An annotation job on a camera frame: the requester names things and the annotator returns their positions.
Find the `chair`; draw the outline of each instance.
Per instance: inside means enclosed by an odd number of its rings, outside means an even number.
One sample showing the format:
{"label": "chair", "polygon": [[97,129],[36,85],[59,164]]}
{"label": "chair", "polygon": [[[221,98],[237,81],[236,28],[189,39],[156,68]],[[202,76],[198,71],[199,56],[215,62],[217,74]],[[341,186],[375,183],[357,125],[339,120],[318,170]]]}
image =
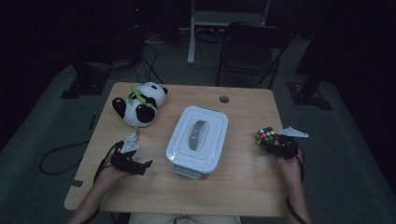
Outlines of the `chair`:
{"label": "chair", "polygon": [[271,90],[279,67],[280,56],[292,40],[292,33],[281,27],[262,26],[236,21],[224,31],[216,86],[221,72],[260,76],[272,74]]}

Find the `wooden table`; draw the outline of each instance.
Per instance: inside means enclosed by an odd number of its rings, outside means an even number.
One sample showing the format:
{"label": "wooden table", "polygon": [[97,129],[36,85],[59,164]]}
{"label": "wooden table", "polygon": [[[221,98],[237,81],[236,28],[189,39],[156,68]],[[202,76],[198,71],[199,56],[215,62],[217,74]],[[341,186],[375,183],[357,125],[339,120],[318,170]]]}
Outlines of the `wooden table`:
{"label": "wooden table", "polygon": [[[91,142],[64,206],[75,210],[92,186],[96,169],[108,150],[134,132],[123,123],[111,105],[116,97],[127,97],[131,83],[116,83],[108,96]],[[271,91],[258,89],[163,85],[169,90],[155,120],[139,129],[134,155],[139,162],[153,163],[144,175],[130,175],[118,182],[104,198],[101,209],[189,215],[267,216],[286,214],[286,188],[269,154],[255,142],[264,127],[282,129]],[[227,104],[219,101],[228,96]],[[219,165],[207,179],[196,180],[173,172],[165,150],[184,109],[198,105],[218,110],[229,119]]]}

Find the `container lid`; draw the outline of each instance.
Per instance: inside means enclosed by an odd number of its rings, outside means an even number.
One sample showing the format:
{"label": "container lid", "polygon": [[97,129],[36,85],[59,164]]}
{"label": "container lid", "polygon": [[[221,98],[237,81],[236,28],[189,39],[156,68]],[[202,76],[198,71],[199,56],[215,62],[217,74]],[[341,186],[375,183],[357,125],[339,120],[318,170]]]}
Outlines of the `container lid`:
{"label": "container lid", "polygon": [[212,173],[219,163],[227,127],[225,114],[188,106],[172,134],[166,157],[176,166]]}

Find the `panda plush toy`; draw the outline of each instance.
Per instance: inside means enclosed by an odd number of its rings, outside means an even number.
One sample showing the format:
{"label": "panda plush toy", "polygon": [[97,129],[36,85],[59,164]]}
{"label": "panda plush toy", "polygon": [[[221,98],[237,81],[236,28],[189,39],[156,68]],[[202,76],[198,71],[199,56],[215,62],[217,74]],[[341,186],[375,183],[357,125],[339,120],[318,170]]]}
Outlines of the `panda plush toy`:
{"label": "panda plush toy", "polygon": [[158,108],[165,102],[168,89],[154,82],[146,82],[137,87],[131,85],[132,93],[128,99],[117,97],[113,100],[113,108],[123,121],[135,128],[150,125],[157,115]]}

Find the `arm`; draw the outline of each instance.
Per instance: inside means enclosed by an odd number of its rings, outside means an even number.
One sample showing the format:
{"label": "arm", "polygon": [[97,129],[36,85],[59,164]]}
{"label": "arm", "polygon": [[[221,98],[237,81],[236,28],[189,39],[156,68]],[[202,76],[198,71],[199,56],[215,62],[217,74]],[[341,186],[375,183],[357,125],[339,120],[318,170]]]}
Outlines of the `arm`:
{"label": "arm", "polygon": [[96,178],[95,183],[79,205],[75,214],[69,220],[69,224],[79,224],[87,220],[93,215],[107,192],[113,188],[117,181],[128,175],[128,173],[119,171],[111,166],[110,161],[106,162],[105,167],[106,168],[104,168]]}
{"label": "arm", "polygon": [[[297,155],[300,161],[303,158],[303,153],[299,150]],[[289,191],[289,201],[291,207],[306,223],[312,223],[311,218],[308,214],[308,209],[305,203],[305,196],[303,191],[303,184],[301,182],[301,168],[296,158],[289,159],[287,161],[282,158],[275,157],[277,164],[279,165],[280,172],[283,179],[285,180],[286,187]],[[296,217],[288,210],[288,224],[299,224],[300,222]]]}

